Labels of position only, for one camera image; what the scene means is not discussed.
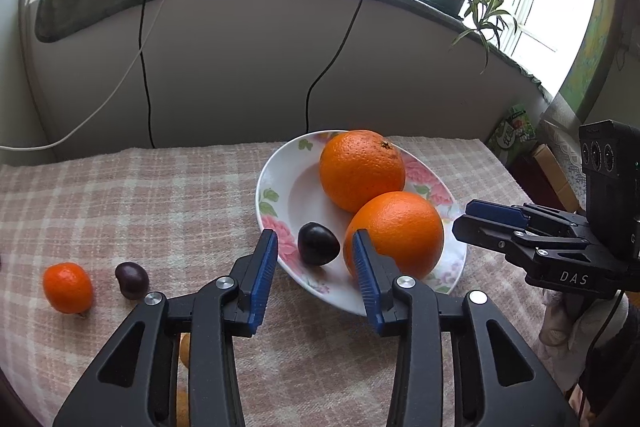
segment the green leaf pattern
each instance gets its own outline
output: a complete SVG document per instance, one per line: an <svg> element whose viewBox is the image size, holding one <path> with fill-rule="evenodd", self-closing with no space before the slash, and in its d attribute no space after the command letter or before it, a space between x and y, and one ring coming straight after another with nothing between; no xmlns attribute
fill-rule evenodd
<svg viewBox="0 0 640 427"><path fill-rule="evenodd" d="M310 151L311 149L313 149L313 147L314 147L314 145L311 142L309 142L309 140L307 140L305 138L303 138L302 140L300 140L298 142L298 149L300 149L301 151L303 151L305 149Z"/></svg>
<svg viewBox="0 0 640 427"><path fill-rule="evenodd" d="M431 189L427 185L414 185L415 191L418 192L421 196L426 196L429 198L429 194L431 193Z"/></svg>
<svg viewBox="0 0 640 427"><path fill-rule="evenodd" d="M265 200L273 201L274 203L277 203L280 199L278 193L272 188L265 188L264 192L262 193L262 197Z"/></svg>
<svg viewBox="0 0 640 427"><path fill-rule="evenodd" d="M258 207L260 208L261 214L267 214L268 216L278 217L278 214L276 214L275 208L273 208L273 206L271 206L270 203L267 203L266 201L261 201L260 203L258 203Z"/></svg>

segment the blue gripper pad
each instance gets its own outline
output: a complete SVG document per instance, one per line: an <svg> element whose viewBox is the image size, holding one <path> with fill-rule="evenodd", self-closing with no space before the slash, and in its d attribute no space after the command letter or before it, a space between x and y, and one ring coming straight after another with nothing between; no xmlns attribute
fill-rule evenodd
<svg viewBox="0 0 640 427"><path fill-rule="evenodd" d="M467 203L465 212L469 216L479 217L494 223L502 223L514 229L526 230L529 226L529 218L514 206L471 200Z"/></svg>
<svg viewBox="0 0 640 427"><path fill-rule="evenodd" d="M262 254L260 264L257 268L254 284L249 292L249 318L247 327L252 335L262 324L264 312L267 308L273 273L276 269L278 259L278 236L273 230L264 230L258 241L255 255Z"/></svg>
<svg viewBox="0 0 640 427"><path fill-rule="evenodd" d="M381 334L384 327L380 305L380 287L374 276L373 268L359 233L353 234L353 260L358 274L358 285L369 322Z"/></svg>

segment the white wall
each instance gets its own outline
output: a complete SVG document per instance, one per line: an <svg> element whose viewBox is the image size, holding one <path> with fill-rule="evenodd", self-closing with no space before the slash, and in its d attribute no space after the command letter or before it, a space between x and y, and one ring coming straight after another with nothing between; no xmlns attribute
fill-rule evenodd
<svg viewBox="0 0 640 427"><path fill-rule="evenodd" d="M0 144L20 147L44 143L20 54L18 0L0 0ZM47 152L0 150L2 164L39 164L51 157Z"/></svg>
<svg viewBox="0 0 640 427"><path fill-rule="evenodd" d="M617 60L613 60L607 80L585 123L617 120L640 127L640 43L638 38L634 42L631 39L632 31L639 25L640 0L628 0L623 13ZM625 53L625 47L632 50Z"/></svg>
<svg viewBox="0 0 640 427"><path fill-rule="evenodd" d="M160 1L148 5L146 27ZM304 133L308 85L334 55L357 0L167 0L145 49L156 145L287 140ZM34 65L68 132L119 81L137 51L140 7L51 44L33 39ZM313 92L311 129L486 139L524 103L534 123L541 93L519 69L438 23L365 0L342 55ZM61 157L148 146L139 65Z"/></svg>
<svg viewBox="0 0 640 427"><path fill-rule="evenodd" d="M618 60L622 64L622 51ZM593 105L585 123L617 120L640 128L640 60L627 54L622 71L614 60L602 86L600 96Z"/></svg>

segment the metal screw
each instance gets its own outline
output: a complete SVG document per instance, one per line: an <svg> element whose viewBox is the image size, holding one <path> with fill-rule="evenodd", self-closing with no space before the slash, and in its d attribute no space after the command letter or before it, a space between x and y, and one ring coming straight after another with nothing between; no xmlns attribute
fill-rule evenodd
<svg viewBox="0 0 640 427"><path fill-rule="evenodd" d="M486 296L486 293L481 292L480 290L473 290L469 293L469 300L474 304L484 304L487 302L488 297Z"/></svg>
<svg viewBox="0 0 640 427"><path fill-rule="evenodd" d="M151 292L145 295L145 304L149 306L155 306L162 300L162 294L160 292Z"/></svg>
<svg viewBox="0 0 640 427"><path fill-rule="evenodd" d="M235 283L236 281L234 281L233 279L231 279L231 277L228 277L226 275L216 280L216 286L221 290L226 290L227 288L231 288L231 286L233 286Z"/></svg>
<svg viewBox="0 0 640 427"><path fill-rule="evenodd" d="M396 279L396 282L401 288L413 288L415 286L415 279L408 275L401 275Z"/></svg>

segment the tangerine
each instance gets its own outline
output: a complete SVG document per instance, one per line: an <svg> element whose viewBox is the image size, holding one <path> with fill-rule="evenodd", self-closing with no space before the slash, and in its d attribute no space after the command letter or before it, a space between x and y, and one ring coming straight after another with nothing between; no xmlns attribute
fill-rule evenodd
<svg viewBox="0 0 640 427"><path fill-rule="evenodd" d="M87 273L76 263L49 266L42 276L44 295L62 313L83 313L94 301L94 289Z"/></svg>
<svg viewBox="0 0 640 427"><path fill-rule="evenodd" d="M340 208L356 213L380 194L404 188L400 152L373 131L338 134L320 155L320 182Z"/></svg>
<svg viewBox="0 0 640 427"><path fill-rule="evenodd" d="M438 263L444 246L444 227L438 211L418 194L388 192L365 204L353 216L344 239L344 261L356 277L353 233L369 232L380 255L388 255L404 275L423 279Z"/></svg>

